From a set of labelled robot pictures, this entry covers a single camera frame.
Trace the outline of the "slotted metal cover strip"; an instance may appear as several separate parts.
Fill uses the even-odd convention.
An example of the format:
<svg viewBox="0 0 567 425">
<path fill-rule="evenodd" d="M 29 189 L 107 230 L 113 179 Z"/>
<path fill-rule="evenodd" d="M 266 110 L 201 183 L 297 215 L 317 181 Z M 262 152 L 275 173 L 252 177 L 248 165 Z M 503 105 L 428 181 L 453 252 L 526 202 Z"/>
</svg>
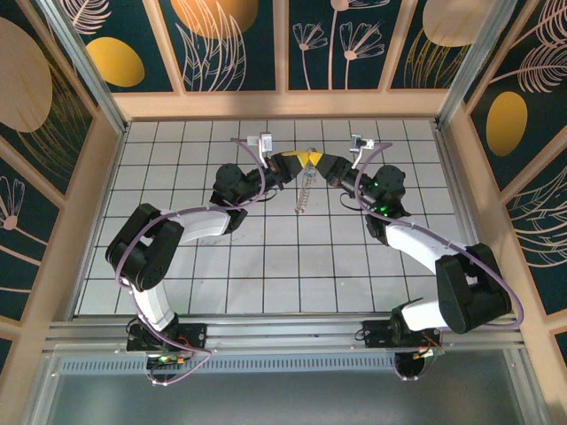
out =
<svg viewBox="0 0 567 425">
<path fill-rule="evenodd" d="M 62 375 L 142 375 L 158 364 L 156 358 L 140 356 L 67 357 L 62 360 Z M 389 369 L 394 357 L 388 353 L 347 353 L 271 356 L 214 355 L 199 373 L 279 373 L 341 370 Z"/>
</svg>

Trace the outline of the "wall panel with large circle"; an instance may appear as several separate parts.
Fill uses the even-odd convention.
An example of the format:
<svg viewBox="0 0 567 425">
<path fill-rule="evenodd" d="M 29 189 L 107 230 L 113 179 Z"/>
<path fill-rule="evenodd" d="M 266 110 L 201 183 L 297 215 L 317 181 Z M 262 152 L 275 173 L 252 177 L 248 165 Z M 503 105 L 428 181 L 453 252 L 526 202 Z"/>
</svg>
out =
<svg viewBox="0 0 567 425">
<path fill-rule="evenodd" d="M 16 0 L 0 0 L 0 136 L 65 194 L 91 122 Z"/>
</svg>

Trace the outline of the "long aluminium frame rail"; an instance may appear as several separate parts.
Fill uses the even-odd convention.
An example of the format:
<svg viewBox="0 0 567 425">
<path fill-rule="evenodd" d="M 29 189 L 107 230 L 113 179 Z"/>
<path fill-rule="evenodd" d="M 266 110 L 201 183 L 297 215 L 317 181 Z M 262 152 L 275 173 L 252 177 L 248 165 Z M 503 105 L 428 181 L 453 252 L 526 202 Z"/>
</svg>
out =
<svg viewBox="0 0 567 425">
<path fill-rule="evenodd" d="M 355 339 L 361 328 L 359 317 L 224 317 L 203 322 L 207 325 L 206 348 L 218 354 L 339 353 L 365 349 L 365 344 Z M 125 327 L 121 318 L 56 322 L 50 326 L 43 351 L 89 345 L 123 350 L 127 341 Z M 447 352 L 523 349 L 524 340 L 517 330 L 474 330 L 465 335 L 446 332 L 442 347 Z"/>
</svg>

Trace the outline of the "wall panel with leaf outlines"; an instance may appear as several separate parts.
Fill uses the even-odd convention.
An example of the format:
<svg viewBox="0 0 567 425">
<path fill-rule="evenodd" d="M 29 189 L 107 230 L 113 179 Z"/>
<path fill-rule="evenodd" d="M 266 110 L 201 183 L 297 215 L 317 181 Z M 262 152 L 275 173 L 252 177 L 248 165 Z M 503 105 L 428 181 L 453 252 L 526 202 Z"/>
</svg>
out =
<svg viewBox="0 0 567 425">
<path fill-rule="evenodd" d="M 187 92 L 276 88 L 273 0 L 158 0 Z"/>
</svg>

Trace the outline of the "aluminium side rail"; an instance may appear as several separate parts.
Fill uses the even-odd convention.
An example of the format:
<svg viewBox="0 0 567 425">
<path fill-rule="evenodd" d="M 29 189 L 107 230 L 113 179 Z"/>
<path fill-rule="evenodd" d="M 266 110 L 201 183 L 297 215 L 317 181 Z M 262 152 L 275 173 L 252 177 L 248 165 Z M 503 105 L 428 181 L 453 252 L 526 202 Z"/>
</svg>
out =
<svg viewBox="0 0 567 425">
<path fill-rule="evenodd" d="M 436 137 L 464 238 L 462 248 L 450 243 L 449 253 L 435 263 L 439 310 L 447 326 L 463 334 L 508 313 L 511 302 L 501 286 L 500 270 L 491 249 L 478 241 L 459 159 L 443 134 L 437 133 Z"/>
</svg>

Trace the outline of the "wall panel with yellow lines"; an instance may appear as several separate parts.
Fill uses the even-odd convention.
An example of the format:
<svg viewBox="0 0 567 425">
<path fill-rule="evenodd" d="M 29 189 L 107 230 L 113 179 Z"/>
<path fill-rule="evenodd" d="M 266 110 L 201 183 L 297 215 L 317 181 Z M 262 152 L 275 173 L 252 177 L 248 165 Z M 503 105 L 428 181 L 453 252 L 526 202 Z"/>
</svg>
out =
<svg viewBox="0 0 567 425">
<path fill-rule="evenodd" d="M 392 89 L 449 89 L 495 0 L 417 0 Z"/>
</svg>

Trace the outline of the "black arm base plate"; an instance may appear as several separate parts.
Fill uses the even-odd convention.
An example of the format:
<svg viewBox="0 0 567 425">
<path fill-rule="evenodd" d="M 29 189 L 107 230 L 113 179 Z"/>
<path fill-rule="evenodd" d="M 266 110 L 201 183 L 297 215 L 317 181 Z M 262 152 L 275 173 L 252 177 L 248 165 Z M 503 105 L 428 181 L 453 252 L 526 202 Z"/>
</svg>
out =
<svg viewBox="0 0 567 425">
<path fill-rule="evenodd" d="M 364 321 L 361 331 L 367 348 L 419 349 L 442 345 L 441 334 L 434 328 L 413 331 L 395 319 Z"/>
<path fill-rule="evenodd" d="M 178 352 L 180 349 L 171 344 L 163 342 L 140 321 L 131 321 L 126 326 L 128 352 Z M 203 349 L 206 344 L 207 327 L 206 324 L 178 323 L 175 322 L 161 333 L 168 339 L 178 344 Z"/>
</svg>

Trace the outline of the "wall panel with flower outlines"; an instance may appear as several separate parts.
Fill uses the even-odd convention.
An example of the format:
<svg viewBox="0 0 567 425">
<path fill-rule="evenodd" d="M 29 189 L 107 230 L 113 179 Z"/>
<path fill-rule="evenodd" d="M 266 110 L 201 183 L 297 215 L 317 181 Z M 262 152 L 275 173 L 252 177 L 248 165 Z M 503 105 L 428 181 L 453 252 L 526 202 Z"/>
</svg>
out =
<svg viewBox="0 0 567 425">
<path fill-rule="evenodd" d="M 402 0 L 289 0 L 288 89 L 379 85 Z"/>
</svg>

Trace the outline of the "aluminium frame post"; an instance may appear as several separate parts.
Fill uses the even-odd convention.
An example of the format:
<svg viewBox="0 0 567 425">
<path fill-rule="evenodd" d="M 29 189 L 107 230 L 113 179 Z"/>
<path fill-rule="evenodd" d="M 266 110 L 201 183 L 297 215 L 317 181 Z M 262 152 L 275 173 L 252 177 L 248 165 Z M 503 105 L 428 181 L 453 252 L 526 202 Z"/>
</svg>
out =
<svg viewBox="0 0 567 425">
<path fill-rule="evenodd" d="M 495 0 L 485 18 L 476 41 L 469 48 L 436 117 L 437 130 L 443 129 L 454 116 L 472 82 L 493 50 L 501 31 L 509 21 L 517 0 Z"/>
<path fill-rule="evenodd" d="M 90 57 L 81 37 L 75 32 L 69 17 L 59 0 L 34 0 L 41 8 L 47 21 L 52 25 L 65 52 L 73 60 L 77 71 L 84 79 L 86 86 L 97 100 L 105 117 L 110 121 L 119 135 L 124 135 L 127 121 L 115 103 L 111 91 L 100 75 Z"/>
</svg>

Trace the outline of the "small controller board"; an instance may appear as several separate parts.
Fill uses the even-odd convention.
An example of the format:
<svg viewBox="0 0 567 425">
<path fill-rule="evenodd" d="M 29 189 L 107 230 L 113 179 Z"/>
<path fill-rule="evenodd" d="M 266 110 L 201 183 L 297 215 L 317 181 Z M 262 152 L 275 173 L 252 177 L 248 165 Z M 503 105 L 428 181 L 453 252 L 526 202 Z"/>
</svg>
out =
<svg viewBox="0 0 567 425">
<path fill-rule="evenodd" d="M 184 365 L 192 360 L 193 357 L 193 352 L 151 354 L 147 359 L 147 369 L 150 370 L 162 367 L 176 367 L 177 365 Z"/>
<path fill-rule="evenodd" d="M 412 359 L 428 359 L 443 355 L 445 350 L 440 345 L 419 346 L 417 351 L 412 354 Z"/>
</svg>

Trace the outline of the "grey metal tray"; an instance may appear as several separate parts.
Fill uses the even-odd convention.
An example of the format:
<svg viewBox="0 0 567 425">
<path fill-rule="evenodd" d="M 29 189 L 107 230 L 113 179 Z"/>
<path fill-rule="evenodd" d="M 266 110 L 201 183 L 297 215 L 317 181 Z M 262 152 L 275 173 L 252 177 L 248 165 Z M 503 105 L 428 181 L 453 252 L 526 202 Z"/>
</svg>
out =
<svg viewBox="0 0 567 425">
<path fill-rule="evenodd" d="M 22 425 L 554 425 L 525 350 L 450 351 L 409 379 L 389 369 L 191 371 L 167 386 L 142 375 L 62 375 L 40 367 Z"/>
</svg>

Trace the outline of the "dark floral wall panel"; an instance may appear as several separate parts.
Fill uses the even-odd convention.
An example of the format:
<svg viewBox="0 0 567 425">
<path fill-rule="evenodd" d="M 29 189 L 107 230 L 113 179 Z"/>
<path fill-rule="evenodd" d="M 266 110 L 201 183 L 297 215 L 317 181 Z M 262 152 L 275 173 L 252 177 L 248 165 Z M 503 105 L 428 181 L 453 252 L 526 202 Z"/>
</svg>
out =
<svg viewBox="0 0 567 425">
<path fill-rule="evenodd" d="M 0 142 L 0 316 L 21 321 L 42 271 L 59 208 Z"/>
<path fill-rule="evenodd" d="M 544 314 L 567 309 L 567 130 L 511 181 L 505 207 Z"/>
</svg>

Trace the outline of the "wall panel with yellow oval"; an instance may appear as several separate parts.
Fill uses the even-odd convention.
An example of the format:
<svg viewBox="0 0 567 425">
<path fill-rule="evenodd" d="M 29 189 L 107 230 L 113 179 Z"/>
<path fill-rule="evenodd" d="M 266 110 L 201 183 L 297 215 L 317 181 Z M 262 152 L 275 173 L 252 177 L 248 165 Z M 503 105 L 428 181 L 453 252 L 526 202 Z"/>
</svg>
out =
<svg viewBox="0 0 567 425">
<path fill-rule="evenodd" d="M 159 0 L 59 0 L 114 94 L 182 92 Z"/>
</svg>

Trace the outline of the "wall panel with feather outline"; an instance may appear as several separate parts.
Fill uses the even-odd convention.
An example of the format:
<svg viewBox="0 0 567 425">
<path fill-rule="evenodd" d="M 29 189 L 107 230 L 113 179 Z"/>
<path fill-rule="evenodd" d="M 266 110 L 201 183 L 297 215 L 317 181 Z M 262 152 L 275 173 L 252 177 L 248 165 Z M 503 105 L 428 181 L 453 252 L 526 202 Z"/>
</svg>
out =
<svg viewBox="0 0 567 425">
<path fill-rule="evenodd" d="M 567 0 L 536 0 L 517 34 L 505 31 L 484 67 L 472 124 L 499 189 L 567 127 Z"/>
</svg>

